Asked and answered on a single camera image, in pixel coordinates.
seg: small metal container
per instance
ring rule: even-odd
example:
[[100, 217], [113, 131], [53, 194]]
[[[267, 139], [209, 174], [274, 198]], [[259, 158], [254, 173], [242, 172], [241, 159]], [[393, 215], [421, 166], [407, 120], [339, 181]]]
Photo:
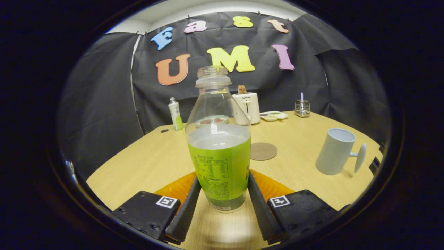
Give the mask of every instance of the small metal container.
[[310, 102], [306, 100], [294, 100], [294, 114], [300, 117], [309, 117]]

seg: plastic bottle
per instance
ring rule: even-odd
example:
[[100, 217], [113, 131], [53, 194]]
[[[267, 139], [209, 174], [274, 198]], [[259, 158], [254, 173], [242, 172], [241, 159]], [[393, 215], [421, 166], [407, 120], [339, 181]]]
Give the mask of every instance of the plastic bottle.
[[199, 97], [185, 127], [197, 177], [210, 205], [234, 212], [245, 202], [250, 172], [250, 121], [231, 96], [222, 66], [198, 71]]
[[170, 97], [170, 103], [168, 104], [171, 113], [171, 119], [173, 120], [173, 125], [175, 130], [183, 129], [182, 118], [180, 117], [179, 103], [176, 102], [174, 97]]

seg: white mug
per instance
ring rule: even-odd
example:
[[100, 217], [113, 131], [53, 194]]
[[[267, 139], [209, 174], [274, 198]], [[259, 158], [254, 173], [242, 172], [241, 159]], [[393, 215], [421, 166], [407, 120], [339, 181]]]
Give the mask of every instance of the white mug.
[[359, 153], [352, 153], [356, 136], [345, 129], [329, 129], [327, 138], [316, 160], [319, 171], [334, 175], [340, 173], [349, 157], [356, 157], [355, 173], [364, 162], [367, 145], [364, 143]]
[[233, 94], [233, 98], [238, 103], [239, 107], [241, 107], [251, 124], [261, 121], [258, 94]]

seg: letter m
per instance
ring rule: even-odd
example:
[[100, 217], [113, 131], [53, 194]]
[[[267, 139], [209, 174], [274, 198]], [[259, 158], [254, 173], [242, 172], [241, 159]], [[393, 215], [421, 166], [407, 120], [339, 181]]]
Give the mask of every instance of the letter m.
[[213, 66], [221, 66], [221, 64], [223, 64], [228, 71], [232, 72], [236, 62], [238, 62], [238, 66], [236, 67], [237, 71], [254, 71], [255, 67], [251, 64], [250, 58], [248, 57], [248, 49], [248, 46], [236, 46], [231, 52], [231, 55], [222, 48], [210, 48], [206, 52], [211, 55]]

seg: wooden table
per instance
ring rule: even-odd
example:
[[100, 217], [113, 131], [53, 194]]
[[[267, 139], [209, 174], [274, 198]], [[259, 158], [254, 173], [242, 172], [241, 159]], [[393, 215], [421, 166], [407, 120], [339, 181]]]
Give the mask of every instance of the wooden table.
[[[251, 160], [250, 168], [293, 189], [308, 189], [339, 210], [353, 203], [373, 179], [368, 168], [376, 156], [382, 160], [379, 145], [363, 133], [327, 117], [311, 113], [298, 117], [286, 112], [285, 120], [260, 123], [251, 127], [251, 143], [268, 142], [278, 154], [267, 161]], [[333, 176], [319, 172], [315, 166], [330, 128], [342, 128], [356, 136], [353, 152], [362, 143], [367, 154], [361, 169], [354, 173], [356, 158], [349, 158], [341, 173]], [[87, 180], [95, 194], [115, 210], [137, 192], [154, 193], [163, 186], [194, 171], [185, 130], [173, 125], [160, 126], [119, 152], [97, 169]], [[258, 249], [263, 241], [249, 194], [237, 212], [222, 214], [213, 210], [201, 191], [193, 221], [181, 244], [184, 249]]]

